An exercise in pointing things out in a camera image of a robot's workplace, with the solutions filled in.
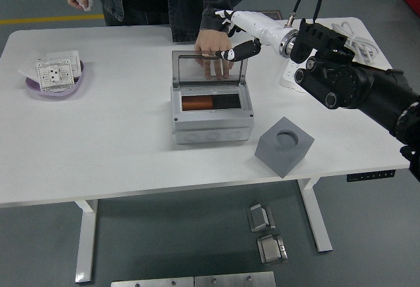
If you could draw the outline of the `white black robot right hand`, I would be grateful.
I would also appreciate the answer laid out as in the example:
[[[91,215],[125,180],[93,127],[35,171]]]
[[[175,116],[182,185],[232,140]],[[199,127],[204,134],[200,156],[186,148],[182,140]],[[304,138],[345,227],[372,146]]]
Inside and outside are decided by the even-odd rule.
[[[216,15],[224,21],[223,24],[233,25],[232,30],[242,30],[252,37],[227,51],[217,51],[215,56],[230,62],[245,60],[260,53],[263,45],[270,45],[275,53],[289,58],[298,31],[290,26],[282,26],[270,17],[251,11],[217,11]]]

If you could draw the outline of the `person's left hand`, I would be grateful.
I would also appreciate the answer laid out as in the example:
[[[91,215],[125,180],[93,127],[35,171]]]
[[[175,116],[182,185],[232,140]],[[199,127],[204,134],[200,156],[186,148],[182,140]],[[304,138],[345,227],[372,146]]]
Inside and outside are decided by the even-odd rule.
[[[195,51],[210,53],[228,51],[231,48],[232,44],[227,34],[215,30],[200,30],[194,45]],[[214,72],[218,80],[228,78],[232,67],[229,62],[221,59],[204,60],[201,66],[207,79],[210,79],[212,77],[211,72]]]

